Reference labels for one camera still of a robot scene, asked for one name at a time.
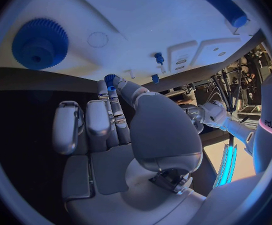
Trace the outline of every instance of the robotic hand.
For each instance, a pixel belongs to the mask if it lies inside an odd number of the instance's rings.
[[[232,116],[226,112],[221,102],[214,100],[199,106],[187,104],[183,106],[183,108],[195,125],[198,133],[203,130],[202,124],[228,131],[234,137],[241,140],[246,146],[246,151],[252,155],[256,130],[250,129],[245,124],[233,120]]]

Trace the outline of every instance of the blue gear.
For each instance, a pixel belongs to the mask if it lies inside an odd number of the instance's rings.
[[[116,88],[114,87],[114,84],[113,84],[113,80],[114,80],[115,76],[116,76],[115,74],[109,74],[109,75],[105,76],[105,82],[107,84],[108,91],[116,90]]]
[[[68,36],[60,25],[46,18],[24,24],[16,34],[12,52],[28,69],[41,70],[60,63],[68,51]]]

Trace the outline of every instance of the pink stripe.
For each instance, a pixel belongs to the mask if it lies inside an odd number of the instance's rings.
[[[262,121],[261,119],[259,119],[259,125],[264,129],[266,130],[267,132],[271,133],[272,134],[272,129],[268,126],[266,126]]]

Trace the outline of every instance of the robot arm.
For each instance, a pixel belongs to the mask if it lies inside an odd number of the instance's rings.
[[[233,120],[232,116],[226,112],[222,103],[214,100],[199,106],[188,104],[183,108],[195,125],[198,133],[202,131],[201,124],[228,131],[234,137],[241,140],[246,146],[246,151],[252,155],[256,130],[248,128],[244,123]]]

